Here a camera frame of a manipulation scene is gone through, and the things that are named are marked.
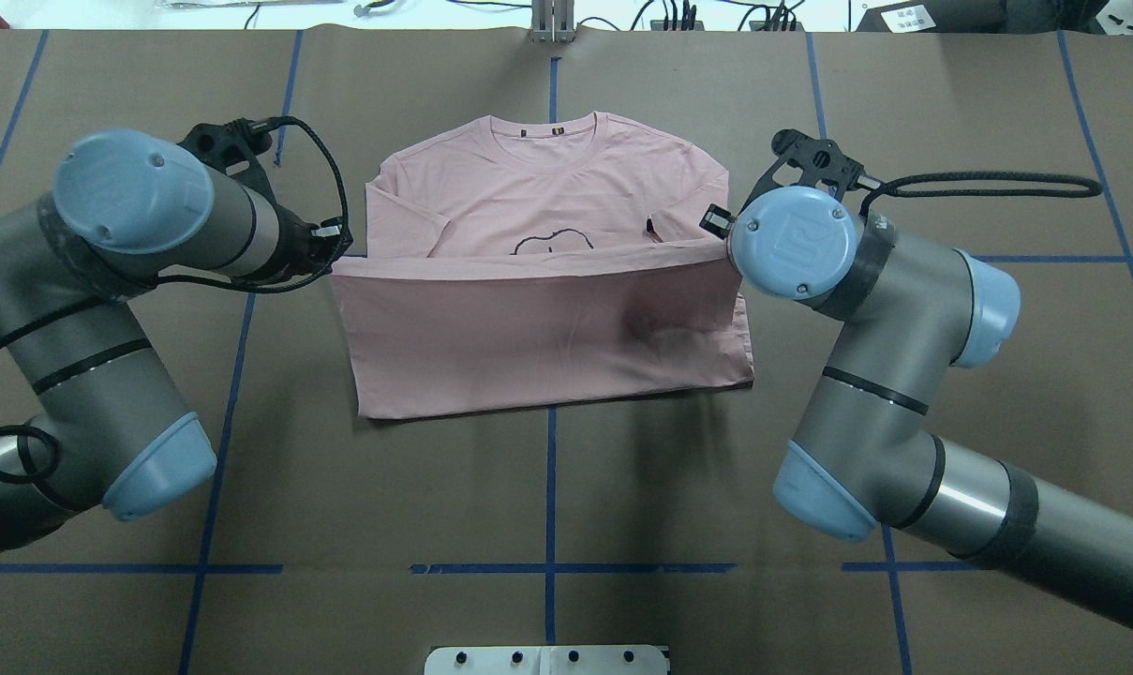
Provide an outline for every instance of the white bracket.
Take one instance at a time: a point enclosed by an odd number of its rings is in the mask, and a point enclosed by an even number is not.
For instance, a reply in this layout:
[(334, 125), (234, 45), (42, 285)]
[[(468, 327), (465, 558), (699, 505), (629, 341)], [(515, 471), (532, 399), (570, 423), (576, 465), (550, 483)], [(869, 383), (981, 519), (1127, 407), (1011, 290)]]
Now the white bracket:
[(670, 675), (665, 648), (655, 646), (529, 646), (438, 648), (425, 675)]
[(574, 0), (533, 0), (533, 42), (574, 42)]

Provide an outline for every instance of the light blue joint cap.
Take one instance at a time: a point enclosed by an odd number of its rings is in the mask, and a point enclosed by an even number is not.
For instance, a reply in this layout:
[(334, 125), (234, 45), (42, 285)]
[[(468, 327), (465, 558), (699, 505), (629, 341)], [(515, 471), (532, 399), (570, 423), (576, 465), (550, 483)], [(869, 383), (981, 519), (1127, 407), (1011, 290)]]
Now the light blue joint cap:
[(775, 478), (775, 498), (794, 518), (845, 541), (864, 541), (877, 524), (869, 510), (794, 441), (787, 442), (787, 459)]
[(201, 161), (131, 128), (83, 138), (53, 172), (53, 204), (66, 225), (117, 254), (160, 254), (187, 242), (212, 200)]
[(827, 193), (802, 185), (758, 197), (733, 225), (730, 255), (763, 293), (802, 300), (830, 291), (858, 253), (854, 219)]
[(104, 494), (104, 509), (117, 520), (137, 520), (184, 496), (214, 472), (212, 444), (189, 411), (117, 476)]
[(973, 316), (962, 354), (953, 365), (980, 367), (999, 353), (999, 347), (1011, 338), (1020, 318), (1020, 287), (1004, 270), (973, 259), (957, 249), (970, 268), (973, 285)]

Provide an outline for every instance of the label sticker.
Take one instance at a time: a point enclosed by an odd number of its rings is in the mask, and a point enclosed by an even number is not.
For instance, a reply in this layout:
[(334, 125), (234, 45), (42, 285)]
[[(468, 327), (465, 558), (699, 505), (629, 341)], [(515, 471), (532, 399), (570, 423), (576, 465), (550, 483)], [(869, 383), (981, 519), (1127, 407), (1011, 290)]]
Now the label sticker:
[(923, 5), (892, 9), (891, 12), (883, 12), (881, 17), (892, 33), (914, 33), (918, 29), (937, 27), (937, 22), (931, 18), (929, 10)]

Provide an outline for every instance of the robotic arm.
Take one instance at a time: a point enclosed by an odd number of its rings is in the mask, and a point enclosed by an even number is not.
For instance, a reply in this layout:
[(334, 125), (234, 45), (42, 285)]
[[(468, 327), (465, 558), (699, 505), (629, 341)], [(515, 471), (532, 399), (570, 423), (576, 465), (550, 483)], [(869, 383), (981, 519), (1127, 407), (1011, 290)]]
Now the robotic arm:
[[(704, 227), (758, 291), (844, 324), (773, 487), (782, 507), (845, 541), (884, 522), (1133, 629), (1131, 518), (923, 430), (947, 368), (988, 362), (1015, 328), (1016, 282), (850, 214), (837, 198), (878, 181), (835, 143), (783, 131), (773, 148), (740, 216), (714, 206)], [(784, 162), (804, 185), (773, 182)]]
[[(125, 300), (168, 281), (288, 291), (352, 242), (274, 199), (258, 154), (293, 118), (198, 125), (179, 145), (127, 128), (79, 140), (53, 189), (0, 219), (0, 349), (44, 415), (0, 427), (0, 552), (103, 504), (146, 515), (211, 477), (215, 458)], [(247, 162), (229, 177), (227, 168)], [(185, 265), (229, 279), (160, 276)], [(296, 275), (291, 285), (273, 285)]]

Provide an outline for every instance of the clothing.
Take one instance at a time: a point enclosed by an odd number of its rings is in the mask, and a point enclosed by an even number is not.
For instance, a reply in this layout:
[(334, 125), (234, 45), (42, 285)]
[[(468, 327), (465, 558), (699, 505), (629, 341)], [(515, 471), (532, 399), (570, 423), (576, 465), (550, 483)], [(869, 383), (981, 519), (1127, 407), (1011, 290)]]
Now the clothing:
[(740, 276), (698, 227), (727, 196), (702, 149), (608, 112), (395, 153), (366, 187), (369, 258), (333, 266), (360, 415), (750, 382)]

